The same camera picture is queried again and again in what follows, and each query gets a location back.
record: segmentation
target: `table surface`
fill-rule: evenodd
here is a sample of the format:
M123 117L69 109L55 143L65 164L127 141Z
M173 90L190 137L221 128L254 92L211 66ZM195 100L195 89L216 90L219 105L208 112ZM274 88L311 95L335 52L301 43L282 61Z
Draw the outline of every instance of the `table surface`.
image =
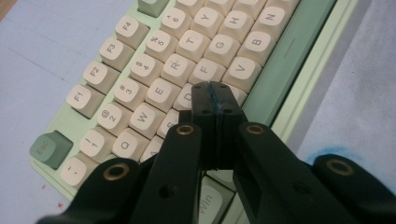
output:
M131 2L20 0L0 22L0 223L34 223L69 205L28 151ZM288 145L308 162L349 157L396 192L394 8L373 1L320 107Z

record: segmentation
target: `cream keycap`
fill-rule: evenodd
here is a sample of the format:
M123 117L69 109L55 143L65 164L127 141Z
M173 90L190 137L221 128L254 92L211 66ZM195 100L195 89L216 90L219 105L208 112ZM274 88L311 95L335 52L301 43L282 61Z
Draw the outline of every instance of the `cream keycap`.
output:
M223 65L203 58L192 71L189 82L191 84L197 84L203 81L219 82L221 81L225 71L226 68Z
M179 87L183 87L189 80L189 76L195 65L196 64L190 59L178 54L172 54L163 65L161 77Z
M207 36L188 30L178 41L176 53L198 63L209 44L210 39Z
M235 39L227 35L216 35L209 48L207 48L204 57L228 67L240 47L241 45Z
M148 87L131 78L123 79L114 90L114 97L120 104L135 111L145 101Z
M116 25L116 37L122 43L137 49L149 32L149 28L136 19L123 16Z
M100 48L99 54L105 64L121 72L134 55L134 49L110 37Z
M253 60L236 57L222 81L249 93L261 71L262 68Z
M66 102L79 113L90 119L103 99L105 99L105 96L92 87L76 85L67 95Z
M133 59L131 77L146 86L150 86L160 76L162 68L162 62L144 53Z
M99 163L80 152L64 162L61 179L75 189L79 189L98 165Z
M245 12L231 11L219 28L219 34L230 36L242 44L254 20Z
M249 58L258 63L261 67L264 67L275 44L275 40L267 33L258 31L251 32L237 55Z
M123 130L113 145L112 151L121 158L139 161L149 140L134 130Z
M101 127L90 129L79 142L79 149L97 162L110 155L116 137Z
M202 7L195 15L191 29L212 39L215 37L223 21L224 16L215 9Z
M146 161L150 157L157 154L160 151L162 145L163 145L163 140L161 139L161 137L155 135L148 143L148 147L146 147L142 157L140 157L140 162Z
M129 120L129 125L151 139L165 118L165 114L152 105L143 103L137 107Z
M87 83L103 94L108 94L119 75L119 71L96 61L91 62L83 73Z
M118 136L128 127L128 120L131 116L130 110L116 102L111 102L100 109L97 121L100 126Z
M167 10L161 20L161 30L169 35L180 39L181 36L190 29L192 17L184 11L172 7Z
M251 16L253 20L257 20L266 2L266 0L236 0L233 10L243 11Z
M165 62L175 53L177 39L162 30L156 30L146 42L146 53L153 58Z
M175 124L178 124L178 112L174 109L171 109L163 119L160 128L158 128L157 134L161 138L165 138L166 134L168 133L168 130Z
M180 87L159 77L148 88L146 101L167 113L180 91Z

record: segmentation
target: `keyboard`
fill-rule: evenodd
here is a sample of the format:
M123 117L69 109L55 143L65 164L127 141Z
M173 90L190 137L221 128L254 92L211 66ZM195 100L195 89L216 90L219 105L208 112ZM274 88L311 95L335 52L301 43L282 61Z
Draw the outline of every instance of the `keyboard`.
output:
M103 161L158 153L191 86L211 80L286 142L362 2L134 1L31 146L32 166L72 200ZM200 223L248 223L232 176L205 173Z

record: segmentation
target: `mint green keycap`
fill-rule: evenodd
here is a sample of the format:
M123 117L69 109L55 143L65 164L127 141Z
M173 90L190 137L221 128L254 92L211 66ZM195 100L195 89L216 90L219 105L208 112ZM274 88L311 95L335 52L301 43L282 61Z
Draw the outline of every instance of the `mint green keycap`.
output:
M159 17L169 0L137 0L138 10L151 17Z
M53 169L58 169L72 146L73 143L61 133L44 133L33 143L30 155Z

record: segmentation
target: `keycap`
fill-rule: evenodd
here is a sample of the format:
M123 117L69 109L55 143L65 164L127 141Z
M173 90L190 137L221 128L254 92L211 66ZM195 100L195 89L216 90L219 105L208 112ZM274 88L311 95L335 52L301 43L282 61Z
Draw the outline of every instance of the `keycap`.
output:
M91 118L102 103L105 96L86 85L76 85L66 97L66 102L79 113Z
M98 115L97 121L100 126L118 136L128 127L128 121L132 112L115 102L104 105Z
M161 146L163 145L163 139L161 137L155 135L151 141L148 143L148 147L146 147L145 152L143 152L142 157L140 157L140 162L146 161L150 157L157 154Z
M189 76L196 63L178 54L172 54L163 65L161 77L166 79L180 88L189 80Z
M249 93L261 71L260 65L253 60L236 57L233 59L222 81Z
M110 37L100 48L99 54L105 64L121 72L131 60L134 49Z
M151 17L159 17L169 0L137 0L138 11Z
M166 114L165 118L163 119L163 122L160 124L157 134L161 138L165 138L166 134L168 133L168 130L175 124L178 124L178 112L174 109L171 109Z
M110 155L116 137L101 127L90 129L81 138L79 149L94 161L103 162Z
M245 12L231 11L219 28L219 34L228 35L242 44L254 20Z
M248 34L237 55L249 58L263 67L271 55L275 44L275 40L267 33L251 32Z
M131 77L146 86L150 86L160 76L162 68L162 62L147 54L141 54L132 61Z
M180 94L176 98L173 108L176 110L191 110L191 87L190 83L186 83Z
M58 169L72 146L73 142L61 133L54 131L38 136L29 152L36 160L53 169Z
M132 114L129 125L150 139L154 137L164 117L165 114L161 110L143 103Z
M176 53L198 63L209 44L210 39L207 36L188 30L178 41Z
M206 0L205 7L211 7L223 16L227 16L234 2L235 0Z
M215 9L202 7L195 15L191 29L213 39L223 21L224 16Z
M119 71L96 61L91 62L83 73L87 83L103 94L108 94L119 75Z
M251 30L265 32L277 41L289 18L290 14L281 7L265 7Z
M221 81L225 71L223 65L203 58L192 71L189 82L197 84L203 81Z
M216 35L207 48L204 57L224 67L230 66L233 57L241 45L227 35Z
M140 133L127 128L123 130L113 145L113 153L121 158L139 161L149 140Z
M236 0L233 10L243 11L251 16L253 20L257 20L266 2L266 0Z
M204 176L202 179L198 223L218 223L233 197L233 193Z
M287 14L292 14L297 8L300 0L268 0L266 7L281 7Z
M193 18L204 3L205 0L176 0L175 7L186 12Z
M180 39L190 29L192 17L184 11L172 7L166 11L161 21L161 30Z
M146 25L129 16L123 16L116 25L117 39L133 49L140 46L148 32Z
M114 90L116 101L135 111L145 101L148 87L131 78L123 79Z
M156 30L146 42L146 53L165 63L175 53L177 39L162 30Z
M98 165L99 163L79 152L65 161L61 170L61 179L75 189L79 189Z
M180 91L180 87L159 77L148 88L146 101L167 113Z

